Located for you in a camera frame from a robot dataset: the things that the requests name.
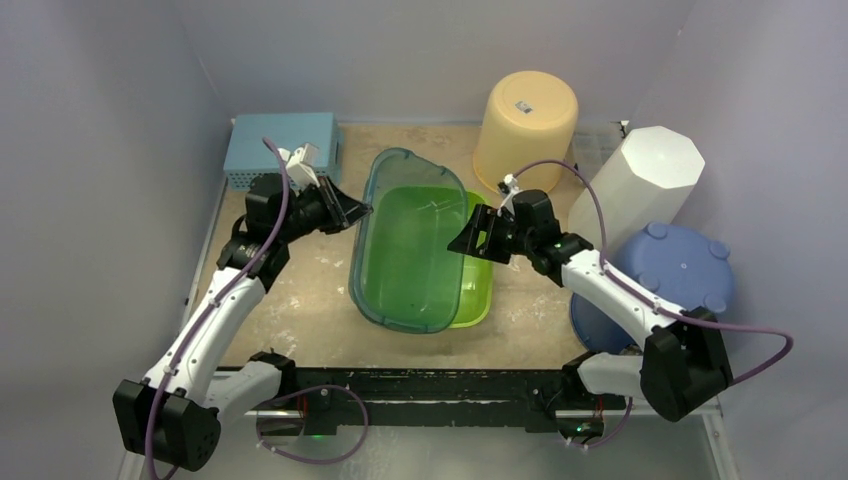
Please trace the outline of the dark green tray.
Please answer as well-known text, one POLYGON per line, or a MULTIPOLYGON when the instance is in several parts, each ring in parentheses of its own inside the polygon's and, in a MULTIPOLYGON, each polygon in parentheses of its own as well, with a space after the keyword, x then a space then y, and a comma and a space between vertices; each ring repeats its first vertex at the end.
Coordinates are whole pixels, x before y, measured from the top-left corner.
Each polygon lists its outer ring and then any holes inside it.
POLYGON ((449 243, 467 222, 469 200, 457 175, 413 151, 379 153, 363 200, 349 291, 369 322, 408 334, 449 327, 459 308, 464 258, 449 243))

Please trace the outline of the blue round bucket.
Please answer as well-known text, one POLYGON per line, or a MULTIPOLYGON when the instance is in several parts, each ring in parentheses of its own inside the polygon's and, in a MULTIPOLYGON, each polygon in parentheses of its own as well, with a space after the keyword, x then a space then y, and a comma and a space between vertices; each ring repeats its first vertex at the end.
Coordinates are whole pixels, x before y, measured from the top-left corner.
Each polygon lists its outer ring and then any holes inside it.
MULTIPOLYGON (((650 292, 686 310, 704 307, 716 315, 730 306, 735 279, 730 249, 688 227, 650 222, 611 256, 611 263, 650 292)), ((589 351, 618 354, 632 338, 588 300, 573 296, 572 327, 589 351)))

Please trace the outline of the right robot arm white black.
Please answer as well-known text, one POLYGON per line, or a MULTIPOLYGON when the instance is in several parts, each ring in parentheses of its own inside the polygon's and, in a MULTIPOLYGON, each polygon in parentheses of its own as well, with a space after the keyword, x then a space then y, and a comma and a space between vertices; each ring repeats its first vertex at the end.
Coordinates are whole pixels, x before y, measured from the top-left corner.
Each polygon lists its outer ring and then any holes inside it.
POLYGON ((711 311, 685 310, 625 277, 591 243, 561 229, 540 190, 521 191, 504 207, 476 206, 447 248, 502 264, 523 256, 537 273, 593 303, 635 342, 638 356, 594 351, 564 365, 561 392, 573 406, 584 407, 599 395, 630 397, 676 422, 734 382, 711 311))

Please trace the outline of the cream printed bucket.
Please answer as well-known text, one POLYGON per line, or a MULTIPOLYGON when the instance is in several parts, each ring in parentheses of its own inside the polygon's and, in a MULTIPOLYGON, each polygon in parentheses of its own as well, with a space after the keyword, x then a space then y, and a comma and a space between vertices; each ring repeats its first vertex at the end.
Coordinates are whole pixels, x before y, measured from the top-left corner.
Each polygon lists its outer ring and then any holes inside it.
POLYGON ((487 100, 472 166, 495 191, 529 163, 565 159, 579 116, 574 90, 542 71, 519 71, 497 82, 487 100))

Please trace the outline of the white octagonal large container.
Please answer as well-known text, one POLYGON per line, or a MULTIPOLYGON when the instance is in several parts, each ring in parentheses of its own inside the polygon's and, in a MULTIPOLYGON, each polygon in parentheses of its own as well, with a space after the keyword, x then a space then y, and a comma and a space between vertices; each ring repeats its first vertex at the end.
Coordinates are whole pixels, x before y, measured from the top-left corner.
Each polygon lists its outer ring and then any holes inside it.
POLYGON ((612 255, 650 222, 670 223, 705 168, 689 137, 663 126, 632 130, 571 206, 567 230, 612 255), (607 241, 601 239, 605 226, 607 241))

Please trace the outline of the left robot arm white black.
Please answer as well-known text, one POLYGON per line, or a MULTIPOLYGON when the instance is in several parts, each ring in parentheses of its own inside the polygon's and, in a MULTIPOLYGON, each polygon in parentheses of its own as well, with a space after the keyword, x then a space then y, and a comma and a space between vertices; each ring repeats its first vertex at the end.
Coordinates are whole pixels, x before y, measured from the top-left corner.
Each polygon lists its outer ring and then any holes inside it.
POLYGON ((270 351, 254 354, 219 385, 213 377, 241 325, 289 262, 290 244, 315 231, 343 232, 372 211, 324 176, 300 191, 280 174, 253 180, 201 304, 142 379, 122 381, 113 394, 124 447, 143 456, 150 475, 158 462, 173 471, 198 471, 230 420, 266 402, 287 408, 310 393, 298 385, 295 362, 270 351))

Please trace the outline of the lime green tray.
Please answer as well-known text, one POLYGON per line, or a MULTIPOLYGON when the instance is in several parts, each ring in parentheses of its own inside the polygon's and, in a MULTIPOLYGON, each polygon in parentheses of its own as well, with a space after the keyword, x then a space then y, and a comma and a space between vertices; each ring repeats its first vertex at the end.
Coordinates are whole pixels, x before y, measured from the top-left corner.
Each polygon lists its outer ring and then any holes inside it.
POLYGON ((444 305, 439 309, 438 322, 442 329, 468 328, 479 324, 489 313, 494 287, 493 266, 490 262, 455 253, 447 249, 471 219, 474 208, 484 198, 473 191, 458 192, 457 204, 448 212, 445 228, 444 254, 446 281, 444 305))

